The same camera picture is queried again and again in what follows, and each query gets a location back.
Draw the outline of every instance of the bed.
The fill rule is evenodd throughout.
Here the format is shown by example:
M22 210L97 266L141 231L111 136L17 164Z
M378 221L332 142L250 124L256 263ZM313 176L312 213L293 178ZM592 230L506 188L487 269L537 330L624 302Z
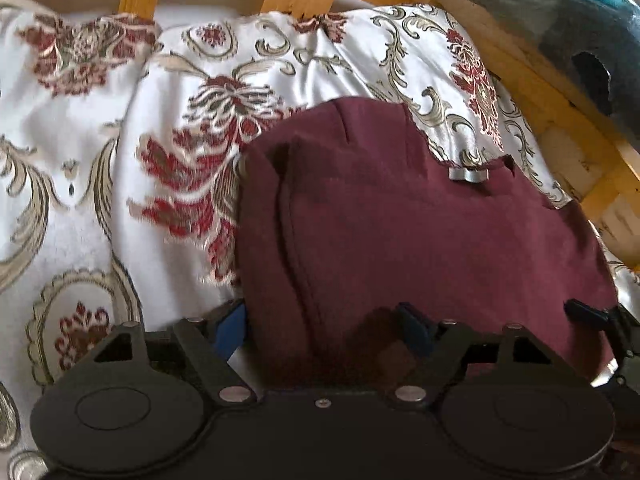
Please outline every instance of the bed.
M467 0L334 1L162 30L158 0L75 25L0 0L0 478L46 471L31 407L111 326L241 294L242 147L332 98L405 103L437 158L508 153L556 207L579 200L640 317L640 155L615 126ZM231 363L260 383L245 354Z

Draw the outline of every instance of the wooden bed frame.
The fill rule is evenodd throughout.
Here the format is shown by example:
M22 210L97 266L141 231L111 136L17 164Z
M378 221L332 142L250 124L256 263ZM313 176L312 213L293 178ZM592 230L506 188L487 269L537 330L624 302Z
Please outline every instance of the wooden bed frame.
M468 0L364 0L375 6L429 3L448 10L466 28L482 60L513 95L530 123L549 167L558 180L574 192L588 218L602 227L603 215L620 198L640 218L640 154L619 133L613 122L548 60L525 41L506 33L489 13ZM328 12L334 0L260 0L255 12L280 10L296 17ZM120 0L119 12L133 12L151 18L158 0ZM545 151L558 136L568 137L577 151L571 155L591 175L587 189L566 175L566 164ZM636 233L629 228L632 238ZM611 247L628 266L640 264L638 250L628 250L638 240L617 240Z

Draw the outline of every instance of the maroon fabric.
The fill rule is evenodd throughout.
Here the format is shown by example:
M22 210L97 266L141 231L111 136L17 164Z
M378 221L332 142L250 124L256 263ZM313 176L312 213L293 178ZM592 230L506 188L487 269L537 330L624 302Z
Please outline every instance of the maroon fabric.
M375 383L411 366L392 309L483 332L526 325L586 376L611 358L563 304L616 304L580 206L556 210L510 156L452 182L403 105L345 98L247 149L238 261L275 381Z

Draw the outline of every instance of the round black pad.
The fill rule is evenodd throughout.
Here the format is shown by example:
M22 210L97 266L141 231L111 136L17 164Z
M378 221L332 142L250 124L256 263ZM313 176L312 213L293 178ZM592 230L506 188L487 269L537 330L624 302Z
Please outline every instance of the round black pad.
M122 430L141 422L151 411L151 400L133 388L105 388L84 396L76 415L93 430Z
M609 445L615 418L588 386L454 387L440 410L450 437L491 466L555 474L593 461Z
M54 462L129 472L170 457L200 428L204 405L192 386L148 368L123 375L100 366L99 383L52 388L31 413L33 438Z

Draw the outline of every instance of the white floral bedspread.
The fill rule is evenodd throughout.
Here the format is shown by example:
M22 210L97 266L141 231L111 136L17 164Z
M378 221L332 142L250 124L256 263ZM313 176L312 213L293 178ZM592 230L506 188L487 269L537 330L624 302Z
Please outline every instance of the white floral bedspread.
M239 154L347 95L405 102L440 159L506 152L554 204L569 200L434 7L212 16L162 33L133 16L70 25L0 9L0 479L46 470L33 404L114 324L158 330L241 295ZM620 300L638 304L638 279L607 256Z

